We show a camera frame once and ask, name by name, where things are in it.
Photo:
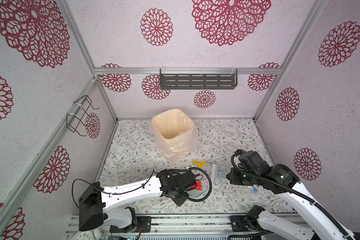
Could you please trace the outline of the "light blue white brush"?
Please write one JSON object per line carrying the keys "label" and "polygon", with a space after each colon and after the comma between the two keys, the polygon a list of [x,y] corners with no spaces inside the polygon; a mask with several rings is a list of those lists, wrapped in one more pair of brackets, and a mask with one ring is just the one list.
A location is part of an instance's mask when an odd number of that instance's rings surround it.
{"label": "light blue white brush", "polygon": [[212,183],[215,188],[218,188],[226,179],[226,173],[223,168],[217,164],[212,165]]}

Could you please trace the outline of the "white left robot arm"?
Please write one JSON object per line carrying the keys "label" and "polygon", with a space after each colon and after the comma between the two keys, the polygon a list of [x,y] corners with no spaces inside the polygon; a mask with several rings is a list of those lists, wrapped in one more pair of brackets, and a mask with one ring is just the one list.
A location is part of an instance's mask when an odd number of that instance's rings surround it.
{"label": "white left robot arm", "polygon": [[94,230],[103,224],[131,231],[137,217],[129,204],[143,199],[165,197],[180,207],[192,200],[190,191],[203,190],[203,175],[195,170],[163,170],[146,180],[116,187],[90,183],[79,197],[79,231]]}

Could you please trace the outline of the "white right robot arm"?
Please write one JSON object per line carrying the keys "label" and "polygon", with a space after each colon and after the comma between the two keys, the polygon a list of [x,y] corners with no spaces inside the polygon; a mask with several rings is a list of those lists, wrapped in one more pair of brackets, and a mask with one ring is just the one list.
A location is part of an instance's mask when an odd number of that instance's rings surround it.
{"label": "white right robot arm", "polygon": [[233,167],[226,176],[231,185],[258,185],[271,191],[291,205],[308,224],[302,227],[255,205],[244,216],[231,220],[235,231],[243,227],[252,231],[254,237],[277,234],[287,240],[360,240],[360,233],[336,220],[287,166],[269,166],[257,152],[244,150],[236,150],[231,163]]}

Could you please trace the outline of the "red paper scrap large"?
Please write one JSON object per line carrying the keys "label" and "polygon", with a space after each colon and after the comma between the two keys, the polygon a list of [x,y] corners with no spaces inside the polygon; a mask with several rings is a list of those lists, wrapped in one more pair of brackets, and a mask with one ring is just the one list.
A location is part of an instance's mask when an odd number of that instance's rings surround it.
{"label": "red paper scrap large", "polygon": [[201,191],[203,189],[203,185],[201,181],[196,181],[196,186],[194,187],[194,190]]}

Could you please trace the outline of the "yellow paper scrap far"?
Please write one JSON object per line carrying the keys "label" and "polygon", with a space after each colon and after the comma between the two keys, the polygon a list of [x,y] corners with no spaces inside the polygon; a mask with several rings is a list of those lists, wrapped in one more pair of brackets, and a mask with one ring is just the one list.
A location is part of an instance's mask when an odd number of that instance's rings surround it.
{"label": "yellow paper scrap far", "polygon": [[193,160],[193,163],[198,167],[198,168],[202,168],[206,165],[206,162],[205,161],[201,161],[201,162],[198,162],[197,160]]}

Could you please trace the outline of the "cream bin with plastic liner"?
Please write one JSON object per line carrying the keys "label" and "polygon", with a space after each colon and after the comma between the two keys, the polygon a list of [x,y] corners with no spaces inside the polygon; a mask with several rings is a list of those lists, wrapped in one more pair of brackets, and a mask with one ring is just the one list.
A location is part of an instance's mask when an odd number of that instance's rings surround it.
{"label": "cream bin with plastic liner", "polygon": [[154,116],[150,129],[158,149],[168,161],[181,160],[197,149],[198,129],[182,110],[171,109]]}

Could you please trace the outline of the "white dial gauge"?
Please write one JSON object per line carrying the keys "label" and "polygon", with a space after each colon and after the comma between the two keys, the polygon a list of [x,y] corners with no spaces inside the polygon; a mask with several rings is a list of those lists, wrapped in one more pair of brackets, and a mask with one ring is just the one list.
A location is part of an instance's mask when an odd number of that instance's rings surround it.
{"label": "white dial gauge", "polygon": [[92,231],[78,232],[73,237],[72,240],[94,240],[95,236]]}

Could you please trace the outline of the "dark grey wall shelf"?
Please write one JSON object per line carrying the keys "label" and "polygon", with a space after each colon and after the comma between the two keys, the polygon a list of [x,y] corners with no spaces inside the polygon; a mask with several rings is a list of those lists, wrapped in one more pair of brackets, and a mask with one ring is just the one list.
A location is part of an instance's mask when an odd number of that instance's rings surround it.
{"label": "dark grey wall shelf", "polygon": [[230,74],[172,74],[160,69],[159,84],[162,90],[234,90],[238,75]]}

